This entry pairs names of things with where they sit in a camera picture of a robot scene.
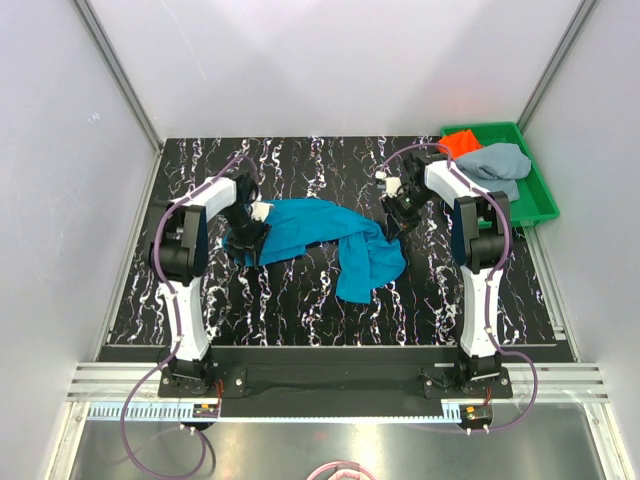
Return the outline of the blue t shirt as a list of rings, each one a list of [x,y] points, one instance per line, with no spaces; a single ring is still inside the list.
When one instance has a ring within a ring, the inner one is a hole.
[[[317,198],[271,200],[270,231],[259,257],[269,265],[304,255],[317,244],[335,242],[340,274],[336,296],[369,304],[372,291],[395,281],[405,270],[398,240],[388,241],[375,221]]]

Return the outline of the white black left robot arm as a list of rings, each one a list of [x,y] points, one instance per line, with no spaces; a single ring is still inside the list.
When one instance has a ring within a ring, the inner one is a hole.
[[[171,333],[160,362],[162,381],[196,396],[220,391],[201,307],[201,280],[209,259],[209,223],[227,222],[227,252],[242,265],[257,265],[269,235],[272,206],[260,200],[253,176],[207,178],[185,197],[153,205],[146,237],[147,262],[156,274]]]

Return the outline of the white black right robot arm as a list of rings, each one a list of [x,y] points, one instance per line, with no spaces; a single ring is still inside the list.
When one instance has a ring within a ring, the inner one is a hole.
[[[446,391],[482,398],[500,384],[502,358],[497,338],[499,287],[511,252],[510,202],[504,192],[489,192],[467,177],[443,155],[404,160],[408,180],[378,170],[374,178],[383,191],[388,238],[415,229],[420,209],[439,197],[452,210],[450,248],[463,278],[464,318],[454,366],[441,380],[429,379]]]

